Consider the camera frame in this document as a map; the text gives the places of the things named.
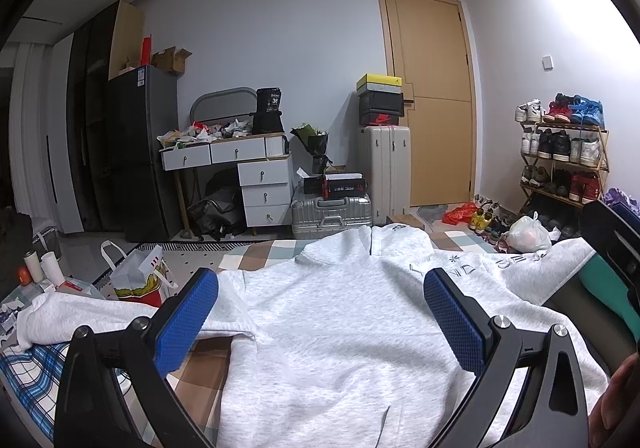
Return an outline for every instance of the desk leg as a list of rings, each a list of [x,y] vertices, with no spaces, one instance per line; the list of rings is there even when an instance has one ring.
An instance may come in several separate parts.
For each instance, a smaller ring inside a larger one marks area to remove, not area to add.
[[[184,230],[180,233],[183,239],[192,239],[193,234],[189,228],[189,218],[187,217],[187,206],[184,204],[184,194],[182,193],[182,183],[180,182],[180,170],[174,170],[175,187],[178,191],[178,203],[180,203],[180,215],[182,215],[182,225]]]

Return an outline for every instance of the light switch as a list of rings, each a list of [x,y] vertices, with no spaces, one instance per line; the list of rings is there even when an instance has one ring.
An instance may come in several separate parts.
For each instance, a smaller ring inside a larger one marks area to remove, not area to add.
[[[550,54],[542,57],[542,67],[545,68],[545,71],[551,71],[554,68],[554,61]]]

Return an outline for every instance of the blue gripper pad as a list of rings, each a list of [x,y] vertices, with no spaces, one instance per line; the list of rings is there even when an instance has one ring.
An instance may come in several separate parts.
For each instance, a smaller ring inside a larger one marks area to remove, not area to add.
[[[424,299],[458,363],[478,376],[492,347],[489,317],[475,299],[462,294],[442,268],[431,269],[422,287]]]
[[[180,364],[218,298],[216,274],[207,268],[200,268],[193,277],[197,277],[198,274],[200,276],[193,285],[188,284],[177,297],[174,297],[184,298],[156,336],[154,363],[162,378],[180,368]]]

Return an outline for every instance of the human hand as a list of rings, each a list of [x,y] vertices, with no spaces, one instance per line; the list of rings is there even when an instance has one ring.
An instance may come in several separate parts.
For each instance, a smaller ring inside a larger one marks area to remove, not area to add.
[[[600,448],[625,416],[628,402],[628,396],[625,396],[625,385],[639,362],[640,357],[637,352],[623,361],[611,377],[607,390],[593,407],[589,415],[589,446],[591,448]]]

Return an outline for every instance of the black refrigerator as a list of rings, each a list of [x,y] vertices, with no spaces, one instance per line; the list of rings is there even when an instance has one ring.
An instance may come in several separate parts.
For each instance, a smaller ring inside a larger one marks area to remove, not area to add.
[[[143,66],[108,83],[110,182],[129,242],[171,240],[182,228],[172,172],[157,136],[178,128],[177,78]]]

